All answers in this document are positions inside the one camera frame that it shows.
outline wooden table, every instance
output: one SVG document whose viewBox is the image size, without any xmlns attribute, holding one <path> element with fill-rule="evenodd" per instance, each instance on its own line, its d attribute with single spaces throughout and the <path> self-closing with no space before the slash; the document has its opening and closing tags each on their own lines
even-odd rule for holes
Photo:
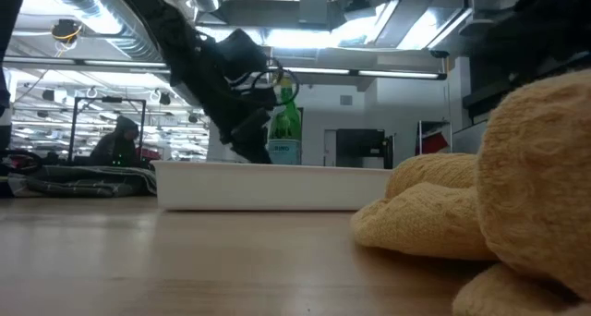
<svg viewBox="0 0 591 316">
<path fill-rule="evenodd" d="M 0 203 L 0 315 L 450 315 L 485 264 L 363 249 L 351 213 Z"/>
</svg>

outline bottle label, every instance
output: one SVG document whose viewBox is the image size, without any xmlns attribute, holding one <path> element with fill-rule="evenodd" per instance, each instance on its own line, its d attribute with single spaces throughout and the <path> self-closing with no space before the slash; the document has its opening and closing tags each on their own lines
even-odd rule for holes
<svg viewBox="0 0 591 316">
<path fill-rule="evenodd" d="M 273 164 L 302 164 L 299 140 L 269 140 L 269 155 Z"/>
</svg>

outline person in dark hoodie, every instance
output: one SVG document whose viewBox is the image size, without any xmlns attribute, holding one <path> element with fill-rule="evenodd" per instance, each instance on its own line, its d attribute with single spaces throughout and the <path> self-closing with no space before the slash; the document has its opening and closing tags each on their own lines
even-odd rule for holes
<svg viewBox="0 0 591 316">
<path fill-rule="evenodd" d="M 139 164 L 134 139 L 139 135 L 138 125 L 129 118 L 119 116 L 115 131 L 103 136 L 90 154 L 92 165 L 136 166 Z"/>
</svg>

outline plush toy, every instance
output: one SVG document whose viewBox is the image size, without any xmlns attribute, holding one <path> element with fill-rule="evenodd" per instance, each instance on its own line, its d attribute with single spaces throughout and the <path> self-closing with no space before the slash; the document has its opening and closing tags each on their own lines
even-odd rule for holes
<svg viewBox="0 0 591 316">
<path fill-rule="evenodd" d="M 498 261 L 456 316 L 591 315 L 591 70 L 511 93 L 478 155 L 400 164 L 352 227 L 368 247 Z"/>
</svg>

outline green bottle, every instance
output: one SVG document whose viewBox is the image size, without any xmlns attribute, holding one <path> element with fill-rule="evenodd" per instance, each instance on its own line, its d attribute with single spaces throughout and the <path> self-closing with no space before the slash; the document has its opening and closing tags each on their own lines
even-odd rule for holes
<svg viewBox="0 0 591 316">
<path fill-rule="evenodd" d="M 281 80 L 281 97 L 287 102 L 293 97 L 292 82 Z M 291 102 L 271 122 L 269 155 L 273 164 L 302 164 L 302 122 L 296 103 Z"/>
</svg>

